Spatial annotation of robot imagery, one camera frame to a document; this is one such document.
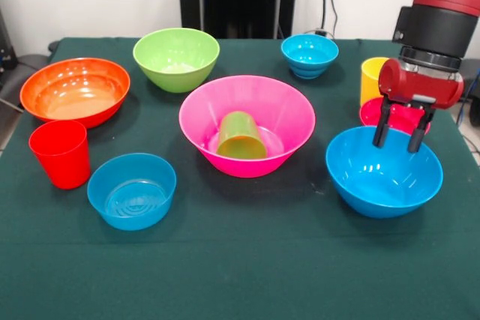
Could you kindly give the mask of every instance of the large blue bowl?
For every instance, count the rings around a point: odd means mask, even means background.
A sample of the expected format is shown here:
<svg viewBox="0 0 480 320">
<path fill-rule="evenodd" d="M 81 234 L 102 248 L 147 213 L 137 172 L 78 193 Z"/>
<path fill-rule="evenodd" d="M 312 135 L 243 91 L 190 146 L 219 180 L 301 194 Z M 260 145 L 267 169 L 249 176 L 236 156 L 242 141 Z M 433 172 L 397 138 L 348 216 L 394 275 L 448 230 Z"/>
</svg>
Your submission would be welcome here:
<svg viewBox="0 0 480 320">
<path fill-rule="evenodd" d="M 98 168 L 88 182 L 91 205 L 111 226 L 140 230 L 160 221 L 170 209 L 176 174 L 152 154 L 126 154 Z"/>
<path fill-rule="evenodd" d="M 443 170 L 435 153 L 422 144 L 407 150 L 410 136 L 390 129 L 382 148 L 372 144 L 375 127 L 356 127 L 328 145 L 326 163 L 345 202 L 367 217 L 399 217 L 432 199 Z"/>
<path fill-rule="evenodd" d="M 332 40 L 316 34 L 297 34 L 281 45 L 292 72 L 302 79 L 315 79 L 323 74 L 338 57 L 338 46 Z"/>
</svg>

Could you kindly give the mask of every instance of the green bowl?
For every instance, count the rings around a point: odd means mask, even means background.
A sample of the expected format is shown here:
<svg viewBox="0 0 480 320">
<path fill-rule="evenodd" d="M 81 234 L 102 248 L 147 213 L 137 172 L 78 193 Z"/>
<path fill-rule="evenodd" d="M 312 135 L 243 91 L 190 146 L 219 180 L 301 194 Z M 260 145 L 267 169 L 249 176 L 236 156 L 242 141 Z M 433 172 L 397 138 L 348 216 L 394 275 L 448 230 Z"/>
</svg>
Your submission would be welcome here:
<svg viewBox="0 0 480 320">
<path fill-rule="evenodd" d="M 185 93 L 202 84 L 220 54 L 215 38 L 190 28 L 154 31 L 140 39 L 133 50 L 143 73 L 171 93 Z"/>
</svg>

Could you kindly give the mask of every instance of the red bowl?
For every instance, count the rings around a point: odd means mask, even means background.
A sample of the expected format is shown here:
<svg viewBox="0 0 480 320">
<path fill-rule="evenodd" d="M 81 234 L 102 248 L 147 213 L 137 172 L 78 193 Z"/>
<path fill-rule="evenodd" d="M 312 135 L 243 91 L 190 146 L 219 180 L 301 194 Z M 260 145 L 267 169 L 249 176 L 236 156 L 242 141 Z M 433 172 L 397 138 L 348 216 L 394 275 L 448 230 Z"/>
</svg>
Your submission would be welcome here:
<svg viewBox="0 0 480 320">
<path fill-rule="evenodd" d="M 89 128 L 112 117 L 129 88 L 130 77 L 120 65 L 99 58 L 76 58 L 33 74 L 20 91 L 20 101 L 40 120 L 76 120 Z"/>
<path fill-rule="evenodd" d="M 363 125 L 377 126 L 380 121 L 381 106 L 383 99 L 376 97 L 363 104 L 360 108 L 360 120 Z M 414 129 L 420 118 L 425 112 L 421 109 L 408 108 L 400 104 L 393 104 L 391 106 L 390 119 L 388 125 L 392 129 L 403 131 L 404 133 L 412 135 Z M 425 133 L 430 131 L 430 124 L 427 126 Z"/>
</svg>

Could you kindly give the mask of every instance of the dark green cloth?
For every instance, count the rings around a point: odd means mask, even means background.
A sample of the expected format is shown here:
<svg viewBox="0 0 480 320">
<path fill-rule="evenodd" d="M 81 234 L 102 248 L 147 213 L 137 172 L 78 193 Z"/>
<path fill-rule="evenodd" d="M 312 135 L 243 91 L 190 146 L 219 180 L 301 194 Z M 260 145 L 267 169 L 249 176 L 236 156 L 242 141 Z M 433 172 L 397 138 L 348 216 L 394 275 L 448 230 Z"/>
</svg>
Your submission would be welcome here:
<svg viewBox="0 0 480 320">
<path fill-rule="evenodd" d="M 259 74 L 294 85 L 316 111 L 310 141 L 275 173 L 224 175 L 184 138 L 185 94 L 151 84 L 134 39 L 64 39 L 53 61 L 94 56 L 131 75 L 124 106 L 88 132 L 92 168 L 133 151 L 175 167 L 170 212 L 140 232 L 109 227 L 86 186 L 54 188 L 27 141 L 24 114 L 0 158 L 0 319 L 479 319 L 480 176 L 447 112 L 426 143 L 443 187 L 405 217 L 371 220 L 339 198 L 324 154 L 360 125 L 360 64 L 396 56 L 387 41 L 339 41 L 340 56 L 312 82 L 296 79 L 276 40 L 222 40 L 209 79 Z"/>
</svg>

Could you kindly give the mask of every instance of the light blue bowl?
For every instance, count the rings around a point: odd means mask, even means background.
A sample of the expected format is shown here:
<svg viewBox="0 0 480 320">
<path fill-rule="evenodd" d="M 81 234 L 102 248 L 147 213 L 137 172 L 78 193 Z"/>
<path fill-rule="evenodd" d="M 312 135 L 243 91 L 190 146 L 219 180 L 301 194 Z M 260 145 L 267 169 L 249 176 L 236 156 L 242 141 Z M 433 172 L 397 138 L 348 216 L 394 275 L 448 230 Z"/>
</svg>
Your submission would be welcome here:
<svg viewBox="0 0 480 320">
<path fill-rule="evenodd" d="M 282 42 L 282 53 L 292 72 L 302 79 L 315 79 L 338 57 L 338 46 L 316 34 L 297 34 Z"/>
<path fill-rule="evenodd" d="M 170 209 L 177 178 L 167 161 L 152 154 L 115 157 L 88 182 L 91 206 L 111 226 L 140 230 L 160 221 Z"/>
<path fill-rule="evenodd" d="M 385 144 L 372 144 L 375 127 L 356 127 L 328 145 L 326 164 L 345 202 L 367 217 L 399 217 L 414 211 L 440 190 L 443 170 L 435 153 L 422 144 L 407 150 L 410 136 L 390 129 Z"/>
</svg>

